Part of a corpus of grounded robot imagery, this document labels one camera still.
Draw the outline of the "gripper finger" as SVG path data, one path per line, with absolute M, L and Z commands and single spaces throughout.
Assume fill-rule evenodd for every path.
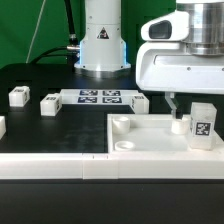
M 171 114 L 174 119 L 182 119 L 183 113 L 179 106 L 178 101 L 175 99 L 175 94 L 173 92 L 165 93 L 165 100 L 171 109 Z

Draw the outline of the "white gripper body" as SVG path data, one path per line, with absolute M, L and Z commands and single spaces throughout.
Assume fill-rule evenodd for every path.
M 224 56 L 193 55 L 184 42 L 190 15 L 174 11 L 141 28 L 145 43 L 136 59 L 136 83 L 144 91 L 224 94 Z

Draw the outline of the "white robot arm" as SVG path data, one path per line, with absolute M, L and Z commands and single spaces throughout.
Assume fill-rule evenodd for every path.
M 95 77 L 126 69 L 121 0 L 85 0 L 86 33 L 75 67 Z M 174 12 L 141 28 L 136 84 L 166 94 L 224 95 L 224 0 L 176 0 Z

